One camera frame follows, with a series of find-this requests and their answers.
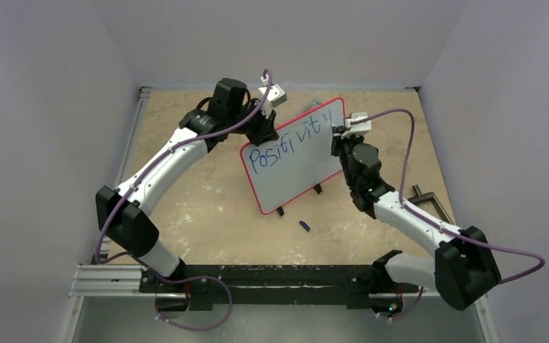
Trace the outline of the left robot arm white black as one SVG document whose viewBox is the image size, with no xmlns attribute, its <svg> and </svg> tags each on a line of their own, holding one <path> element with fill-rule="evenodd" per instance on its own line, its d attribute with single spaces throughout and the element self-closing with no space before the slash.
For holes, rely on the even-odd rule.
<svg viewBox="0 0 549 343">
<path fill-rule="evenodd" d="M 164 194 L 194 163 L 208 155 L 230 134 L 246 136 L 251 144 L 278 140 L 274 108 L 286 97 L 263 71 L 260 98 L 249 95 L 247 85 L 223 78 L 213 95 L 186 113 L 169 141 L 136 174 L 111 188 L 103 186 L 95 196 L 99 240 L 109 237 L 157 274 L 166 292 L 182 288 L 184 261 L 165 247 L 150 216 Z"/>
</svg>

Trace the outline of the red framed whiteboard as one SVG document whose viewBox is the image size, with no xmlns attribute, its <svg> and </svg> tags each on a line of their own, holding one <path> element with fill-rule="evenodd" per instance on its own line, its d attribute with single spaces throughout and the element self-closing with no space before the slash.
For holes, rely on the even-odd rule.
<svg viewBox="0 0 549 343">
<path fill-rule="evenodd" d="M 279 138 L 239 151 L 262 214 L 277 211 L 341 172 L 330 153 L 332 127 L 344 124 L 345 102 L 335 97 L 277 127 Z"/>
</svg>

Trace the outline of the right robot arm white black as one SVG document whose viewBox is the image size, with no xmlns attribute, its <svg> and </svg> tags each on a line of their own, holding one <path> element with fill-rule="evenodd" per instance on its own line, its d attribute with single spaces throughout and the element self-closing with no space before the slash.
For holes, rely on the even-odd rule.
<svg viewBox="0 0 549 343">
<path fill-rule="evenodd" d="M 379 258 L 373 264 L 375 286 L 383 291 L 398 284 L 434 289 L 453 309 L 466 309 L 502 281 L 485 234 L 441 222 L 403 198 L 380 176 L 379 151 L 365 143 L 365 133 L 332 128 L 331 154 L 340 160 L 353 204 L 429 254 L 422 258 L 395 250 Z"/>
</svg>

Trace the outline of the blue marker cap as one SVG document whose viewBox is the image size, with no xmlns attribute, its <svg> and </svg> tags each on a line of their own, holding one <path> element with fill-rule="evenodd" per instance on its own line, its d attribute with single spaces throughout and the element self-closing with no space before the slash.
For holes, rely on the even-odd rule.
<svg viewBox="0 0 549 343">
<path fill-rule="evenodd" d="M 306 222 L 299 221 L 299 224 L 306 232 L 310 232 L 310 226 Z"/>
</svg>

